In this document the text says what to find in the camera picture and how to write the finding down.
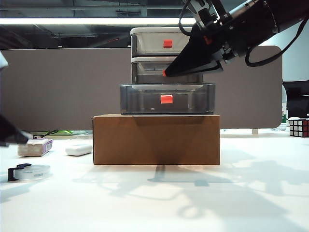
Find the fluorescent light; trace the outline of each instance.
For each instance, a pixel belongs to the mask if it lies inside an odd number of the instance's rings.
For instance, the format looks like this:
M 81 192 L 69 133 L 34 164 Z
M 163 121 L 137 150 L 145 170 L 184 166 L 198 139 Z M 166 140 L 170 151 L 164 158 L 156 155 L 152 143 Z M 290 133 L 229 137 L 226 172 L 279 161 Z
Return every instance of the fluorescent light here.
M 110 25 L 164 26 L 177 25 L 179 18 L 0 18 L 0 25 Z M 182 24 L 193 25 L 194 18 L 182 18 Z

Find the brown cardboard box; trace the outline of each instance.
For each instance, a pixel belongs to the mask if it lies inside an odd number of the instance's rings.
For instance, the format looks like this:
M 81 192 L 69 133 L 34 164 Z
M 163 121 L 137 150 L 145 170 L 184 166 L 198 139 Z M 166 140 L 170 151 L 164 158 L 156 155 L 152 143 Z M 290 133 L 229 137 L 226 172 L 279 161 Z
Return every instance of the brown cardboard box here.
M 94 164 L 220 165 L 220 116 L 93 118 Z

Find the gray partition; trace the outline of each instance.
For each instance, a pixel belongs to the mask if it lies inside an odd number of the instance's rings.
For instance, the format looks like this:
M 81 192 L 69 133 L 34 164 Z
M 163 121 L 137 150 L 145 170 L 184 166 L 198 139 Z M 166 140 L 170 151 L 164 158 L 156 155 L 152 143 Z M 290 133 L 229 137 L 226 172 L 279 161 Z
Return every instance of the gray partition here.
M 255 58 L 279 48 L 258 47 Z M 119 84 L 130 83 L 129 48 L 7 50 L 1 75 L 2 113 L 28 131 L 90 130 L 92 116 L 119 113 Z M 282 59 L 249 68 L 243 58 L 206 74 L 216 83 L 222 128 L 272 128 L 281 120 Z

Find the plastic storage drawer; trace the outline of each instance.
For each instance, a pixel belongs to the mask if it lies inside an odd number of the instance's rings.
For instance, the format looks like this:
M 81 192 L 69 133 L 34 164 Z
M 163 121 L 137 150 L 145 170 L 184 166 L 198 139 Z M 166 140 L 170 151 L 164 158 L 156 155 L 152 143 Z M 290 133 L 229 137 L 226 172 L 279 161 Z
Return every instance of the plastic storage drawer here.
M 134 28 L 131 30 L 132 57 L 177 56 L 189 42 L 179 28 Z
M 121 85 L 121 114 L 213 114 L 215 84 Z
M 176 57 L 136 57 L 132 63 L 133 84 L 199 84 L 203 83 L 203 74 L 195 73 L 177 77 L 166 77 L 163 71 Z

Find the black cable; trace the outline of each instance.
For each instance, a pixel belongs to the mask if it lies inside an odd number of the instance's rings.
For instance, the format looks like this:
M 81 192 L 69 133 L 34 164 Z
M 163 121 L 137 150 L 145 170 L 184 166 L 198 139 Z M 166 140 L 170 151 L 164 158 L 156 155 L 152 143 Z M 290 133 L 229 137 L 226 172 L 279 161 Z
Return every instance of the black cable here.
M 304 30 L 304 27 L 307 23 L 309 19 L 309 15 L 307 15 L 305 17 L 305 19 L 303 20 L 303 22 L 300 24 L 299 28 L 298 28 L 298 31 L 297 31 L 297 34 L 296 36 L 292 39 L 292 41 L 286 46 L 285 49 L 283 49 L 281 52 L 279 52 L 278 54 L 270 57 L 270 58 L 267 58 L 267 59 L 264 59 L 262 61 L 259 61 L 259 62 L 250 62 L 249 59 L 250 59 L 250 54 L 251 52 L 256 48 L 256 46 L 254 47 L 251 47 L 248 51 L 247 51 L 247 54 L 246 54 L 246 58 L 245 58 L 245 61 L 246 61 L 246 64 L 249 66 L 249 67 L 260 67 L 260 66 L 263 66 L 263 65 L 266 65 L 266 64 L 269 64 L 273 61 L 275 61 L 276 59 L 278 59 L 279 57 L 281 57 L 285 52 L 286 50 L 288 50 L 290 48 L 290 46 L 292 46 L 292 44 L 298 39 L 298 37 L 300 36 L 301 32 Z
M 41 135 L 34 135 L 33 136 L 33 138 L 34 139 L 37 139 L 37 138 L 44 138 L 44 137 L 46 137 L 46 136 L 48 136 L 48 135 L 51 135 L 51 134 L 56 134 L 57 132 L 59 132 L 59 130 L 50 130 L 50 131 L 48 131 L 46 134 L 41 134 Z
M 192 33 L 186 31 L 186 30 L 183 28 L 183 25 L 182 25 L 182 23 L 181 23 L 181 19 L 183 18 L 184 11 L 185 11 L 185 9 L 188 7 L 188 5 L 190 4 L 190 2 L 191 2 L 191 0 L 187 0 L 187 1 L 185 2 L 185 4 L 183 5 L 182 11 L 180 12 L 180 15 L 179 15 L 179 22 L 178 22 L 178 26 L 179 26 L 180 31 L 181 31 L 184 35 L 187 35 L 187 36 L 191 36 Z

